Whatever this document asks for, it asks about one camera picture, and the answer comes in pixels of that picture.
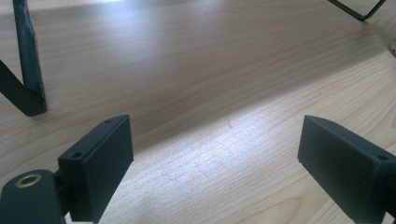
black plastic part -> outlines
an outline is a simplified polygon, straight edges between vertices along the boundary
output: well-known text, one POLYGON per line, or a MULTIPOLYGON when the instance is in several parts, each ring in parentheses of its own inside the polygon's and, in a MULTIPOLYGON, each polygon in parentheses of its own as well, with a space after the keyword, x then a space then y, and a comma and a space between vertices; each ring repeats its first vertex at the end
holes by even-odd
POLYGON ((50 171, 35 170, 13 178, 3 187, 0 223, 65 223, 57 194, 55 180, 50 171), (37 182, 29 186, 29 181, 37 182))
POLYGON ((298 159, 353 221, 381 223, 394 210, 396 157, 344 127, 305 116, 298 159))
POLYGON ((102 122, 59 157, 74 192, 73 221, 99 221, 133 159, 128 116, 102 122))
POLYGON ((0 224, 99 222, 134 160, 129 116, 108 119, 58 158, 60 169, 19 175, 4 187, 0 224))
POLYGON ((387 208, 387 212, 393 217, 396 217, 396 182, 389 185, 387 196, 383 202, 384 207, 387 208))

black mounting bracket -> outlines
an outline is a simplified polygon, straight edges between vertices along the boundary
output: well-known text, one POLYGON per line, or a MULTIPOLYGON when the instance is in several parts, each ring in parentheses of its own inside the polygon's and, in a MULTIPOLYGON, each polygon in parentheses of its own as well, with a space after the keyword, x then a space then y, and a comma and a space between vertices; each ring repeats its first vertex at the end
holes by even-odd
POLYGON ((305 116, 298 160, 356 223, 396 217, 396 157, 339 124, 305 116))
POLYGON ((134 160, 129 116, 100 123, 58 158, 59 170, 34 170, 3 187, 0 223, 99 222, 134 160))

black wire frame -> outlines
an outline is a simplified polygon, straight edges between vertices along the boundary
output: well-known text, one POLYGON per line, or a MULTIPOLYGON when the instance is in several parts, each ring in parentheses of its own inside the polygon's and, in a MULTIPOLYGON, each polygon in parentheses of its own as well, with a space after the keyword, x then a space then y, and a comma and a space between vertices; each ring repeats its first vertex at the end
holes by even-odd
POLYGON ((350 7, 347 7, 346 5, 342 4, 341 2, 339 2, 337 0, 329 0, 329 2, 333 3, 335 6, 343 9, 347 14, 351 15, 358 21, 365 21, 365 20, 371 18, 376 13, 376 11, 385 3, 385 1, 386 0, 380 0, 375 5, 375 7, 373 7, 373 9, 371 9, 371 11, 367 15, 361 15, 359 12, 353 10, 350 7))
POLYGON ((43 80, 35 44, 35 30, 26 0, 13 0, 23 84, 0 60, 0 92, 23 114, 33 117, 47 111, 43 80))

